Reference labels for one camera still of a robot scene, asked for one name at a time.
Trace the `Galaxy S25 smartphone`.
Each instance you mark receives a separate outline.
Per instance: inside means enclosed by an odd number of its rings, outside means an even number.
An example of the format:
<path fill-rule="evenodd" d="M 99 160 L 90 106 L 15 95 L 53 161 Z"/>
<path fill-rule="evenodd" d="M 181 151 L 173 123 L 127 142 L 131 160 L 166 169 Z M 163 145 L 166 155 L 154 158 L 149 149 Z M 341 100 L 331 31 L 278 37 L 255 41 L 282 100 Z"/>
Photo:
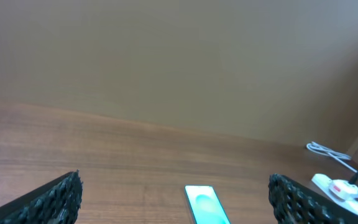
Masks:
<path fill-rule="evenodd" d="M 212 186 L 186 185 L 185 193 L 196 224 L 230 224 Z"/>

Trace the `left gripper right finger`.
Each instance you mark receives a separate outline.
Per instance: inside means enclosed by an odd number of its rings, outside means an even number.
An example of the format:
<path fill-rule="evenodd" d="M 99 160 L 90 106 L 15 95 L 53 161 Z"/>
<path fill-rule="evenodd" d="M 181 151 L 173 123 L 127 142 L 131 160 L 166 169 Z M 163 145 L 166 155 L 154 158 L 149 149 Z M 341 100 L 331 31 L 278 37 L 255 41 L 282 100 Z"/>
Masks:
<path fill-rule="evenodd" d="M 269 177 L 268 200 L 279 223 L 358 224 L 358 214 L 285 175 Z"/>

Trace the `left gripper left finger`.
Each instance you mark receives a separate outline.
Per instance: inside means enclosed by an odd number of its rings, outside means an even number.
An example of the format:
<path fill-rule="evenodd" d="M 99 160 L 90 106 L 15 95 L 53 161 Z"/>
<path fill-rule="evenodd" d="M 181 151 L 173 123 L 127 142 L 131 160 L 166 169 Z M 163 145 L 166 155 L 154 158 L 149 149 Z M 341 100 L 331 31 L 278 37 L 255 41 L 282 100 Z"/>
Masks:
<path fill-rule="evenodd" d="M 68 172 L 1 206 L 0 224 L 74 224 L 82 193 L 79 172 Z"/>

